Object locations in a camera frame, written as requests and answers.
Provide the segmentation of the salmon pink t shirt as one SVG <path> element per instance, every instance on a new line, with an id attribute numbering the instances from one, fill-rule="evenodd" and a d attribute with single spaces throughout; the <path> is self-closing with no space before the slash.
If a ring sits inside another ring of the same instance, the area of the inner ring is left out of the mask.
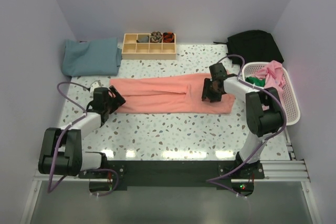
<path id="1" fill-rule="evenodd" d="M 231 113 L 235 97 L 222 96 L 220 102 L 202 101 L 204 79 L 209 73 L 143 79 L 116 78 L 110 85 L 124 97 L 118 113 Z"/>

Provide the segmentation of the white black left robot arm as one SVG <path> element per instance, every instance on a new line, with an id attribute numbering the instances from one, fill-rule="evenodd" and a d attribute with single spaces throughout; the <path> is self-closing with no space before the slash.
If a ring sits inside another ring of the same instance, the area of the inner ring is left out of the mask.
<path id="1" fill-rule="evenodd" d="M 99 87 L 93 91 L 93 100 L 83 116 L 62 127 L 50 127 L 44 133 L 38 170 L 41 174 L 77 176 L 90 170 L 97 178 L 108 174 L 109 165 L 105 153 L 85 152 L 82 140 L 102 127 L 125 99 L 115 87 Z"/>

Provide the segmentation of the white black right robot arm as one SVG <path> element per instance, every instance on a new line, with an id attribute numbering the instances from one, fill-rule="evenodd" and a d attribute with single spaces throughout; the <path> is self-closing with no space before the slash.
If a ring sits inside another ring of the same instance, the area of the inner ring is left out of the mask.
<path id="1" fill-rule="evenodd" d="M 260 162 L 260 155 L 269 139 L 279 135 L 287 125 L 286 113 L 275 88 L 261 88 L 248 83 L 236 74 L 228 74 L 222 63 L 209 67 L 211 78 L 204 80 L 202 101 L 219 102 L 225 94 L 233 94 L 245 103 L 249 129 L 243 148 L 236 154 L 234 168 L 222 179 L 235 174 L 246 178 L 252 165 Z"/>

